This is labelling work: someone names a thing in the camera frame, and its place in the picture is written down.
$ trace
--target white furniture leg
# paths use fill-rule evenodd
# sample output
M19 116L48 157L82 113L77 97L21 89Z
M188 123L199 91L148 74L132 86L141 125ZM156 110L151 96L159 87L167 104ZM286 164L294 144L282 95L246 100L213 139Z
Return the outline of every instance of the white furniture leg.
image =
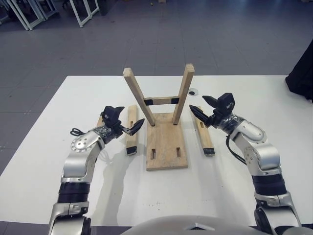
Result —
M45 18L46 20L47 20L50 16L52 16L53 14L58 13L58 10L57 10L57 8L56 8L55 5L54 5L53 0L46 0L47 4L48 4L48 6L49 6L49 9L50 9L50 11L47 12L47 13L43 10L43 7L41 6L39 0L34 0L34 1L35 1L36 5L37 5L38 8L40 9L42 15L44 16L44 18Z
M18 11L18 14L20 15L20 17L23 19L23 21L25 22L25 24L27 25L27 27L30 29L30 30L33 30L33 27L35 27L36 25L40 24L42 21L45 21L44 19L44 16L41 14L40 12L40 9L32 2L32 0L29 0L28 3L30 5L30 7L33 9L35 15L37 16L37 19L34 20L33 22L29 22L24 13L21 11L20 7L18 6L18 4L16 3L15 0L7 0L7 3L12 7L13 11L14 9L16 9L16 11Z
M86 22L91 19L91 14L89 14L89 12L88 12L88 10L86 8L88 16L81 21L80 18L79 18L79 15L78 15L78 12L76 10L76 7L75 7L75 4L74 4L73 0L69 0L69 2L72 5L72 8L73 8L73 11L74 11L74 14L76 16L78 24L82 28L83 25L86 24Z
M23 20L23 18L20 16L20 14L18 13L18 11L16 10L15 6L13 5L13 3L11 2L11 0L6 0L6 2L9 4L9 6L12 8L13 12L15 13L15 15L17 16L17 18L19 19L19 21L21 22L21 24L23 25L25 30L29 30L27 24L25 23L25 21Z

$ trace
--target silver robot arm segment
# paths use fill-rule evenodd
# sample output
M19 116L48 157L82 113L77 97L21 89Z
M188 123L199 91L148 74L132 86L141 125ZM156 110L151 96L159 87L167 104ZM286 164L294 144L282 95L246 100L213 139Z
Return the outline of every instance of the silver robot arm segment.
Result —
M123 132L134 135L144 122L139 120L131 129L123 127L118 120L123 108L107 106L102 113L103 125L73 140L61 176L58 201L52 208L48 235L91 234L91 219L83 215L88 212L88 194L97 157L105 144Z
M217 100L203 96L214 107L213 115L207 116L196 106L190 105L194 115L208 127L223 130L242 151L255 187L257 203L254 216L256 224L263 232L273 235L283 234L290 227L301 227L301 223L286 190L280 167L278 150L269 143L266 133L251 122L232 113L235 100L231 93L225 93Z

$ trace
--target wood grain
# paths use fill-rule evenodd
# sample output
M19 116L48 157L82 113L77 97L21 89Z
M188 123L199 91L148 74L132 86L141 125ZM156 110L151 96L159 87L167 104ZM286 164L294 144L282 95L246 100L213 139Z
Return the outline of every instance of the wood grain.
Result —
M102 126L103 122L102 122L102 116L100 115L98 122L97 122L97 127Z
M195 73L195 68L192 64L187 64L185 67L184 75L182 77L180 89L179 89L179 102L175 106L174 114L173 114L173 124L177 125L179 122L179 118L184 107L186 97L188 94L188 90L192 81L192 78Z
M133 125L137 122L137 119L138 119L138 108L137 108L137 105L129 106L128 107L128 123L127 123L127 127L128 128L132 128ZM126 135L126 150L127 149L134 149L135 150L135 152L129 153L128 155L136 153L137 144L138 144L137 134L134 134L133 136Z
M155 126L147 127L147 171L188 167L182 128L173 125L172 117L154 114Z
M150 123L151 126L155 125L155 120L152 115L151 109L145 104L143 98L143 94L141 92L141 89L136 81L136 78L133 74L133 71L131 68L125 68L123 72L124 78L131 89L133 95L135 96L141 110L143 111L144 115L146 116L148 122Z
M214 146L209 134L209 130L206 128L206 126L204 125L204 123L202 121L200 121L198 118L196 118L196 116L191 112L191 115L193 116L194 122L196 124L197 127L197 131L198 131L198 135L200 138L200 142L201 142L201 146L202 149L213 149L213 153L214 153Z

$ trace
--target floor tile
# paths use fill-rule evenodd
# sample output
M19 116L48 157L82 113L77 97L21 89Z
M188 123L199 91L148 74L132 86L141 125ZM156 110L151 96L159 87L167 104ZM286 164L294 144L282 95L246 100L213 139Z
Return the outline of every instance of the floor tile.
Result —
M4 221L0 221L0 234L3 235L4 231L6 230L6 227L8 225L8 222L4 222Z
M270 66L274 63L265 49L241 50L240 53L249 66Z
M49 227L47 224L9 223L4 235L44 235Z
M237 50L214 50L215 61L218 66L246 66L247 63Z
M11 122L13 127L5 131L7 134L5 135L5 139L1 140L1 142L3 142L2 146L4 148L17 149L40 114L41 113L26 113L23 114L20 122Z
M218 67L211 65L200 65L195 66L195 75L218 75Z
M155 72L154 65L132 65L130 68L135 76L153 76Z
M241 66L218 66L218 75L253 75L250 67L247 65Z
M185 54L182 46L160 44L156 51L156 65L182 66L185 64Z
M0 122L5 123L0 126L0 148L6 147L7 137L15 132L24 116L25 113L0 113Z
M191 63L194 66L216 65L214 55L209 46L205 48L194 45L193 47L185 48L185 60L187 64Z
M150 65L156 63L156 51L131 51L126 60L126 67L131 65Z
M0 112L26 112L34 105L44 88L16 88L0 103Z
M253 75L288 75L293 67L282 67L282 66L250 66L249 67Z
M1 88L0 87L0 103L1 103L1 100L7 98L12 91L13 91L13 88Z
M185 66L156 66L154 76L181 76Z
M58 67L34 68L18 84L18 87L46 87L55 79L59 70Z
M0 175L3 173L4 169L13 157L16 149L2 149L0 148ZM7 224L5 222L0 222L0 234L2 234L6 229Z
M59 87L47 87L35 104L30 108L31 112L42 112L52 99Z

